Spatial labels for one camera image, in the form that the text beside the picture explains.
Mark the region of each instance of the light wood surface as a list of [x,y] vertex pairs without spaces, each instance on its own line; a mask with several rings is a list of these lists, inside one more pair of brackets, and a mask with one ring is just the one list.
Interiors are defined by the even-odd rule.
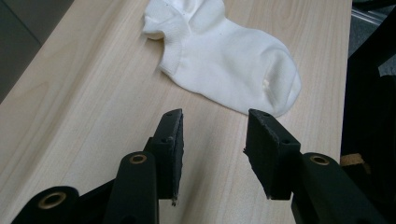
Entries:
[[[163,42],[142,35],[148,0],[75,0],[0,104],[0,223],[53,186],[86,193],[143,150],[161,115],[184,112],[178,205],[161,223],[293,223],[290,202],[268,201],[245,147],[248,117],[185,91],[157,65]],[[225,0],[227,17],[288,46],[300,96],[278,120],[302,152],[338,161],[350,0]]]

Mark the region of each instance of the sock cuff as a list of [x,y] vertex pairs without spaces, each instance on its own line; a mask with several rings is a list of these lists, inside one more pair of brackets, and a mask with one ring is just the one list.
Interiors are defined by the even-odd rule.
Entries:
[[150,0],[145,11],[143,33],[150,39],[164,38],[165,50],[160,62],[166,75],[176,73],[182,53],[182,39],[190,29],[180,13],[163,0]]

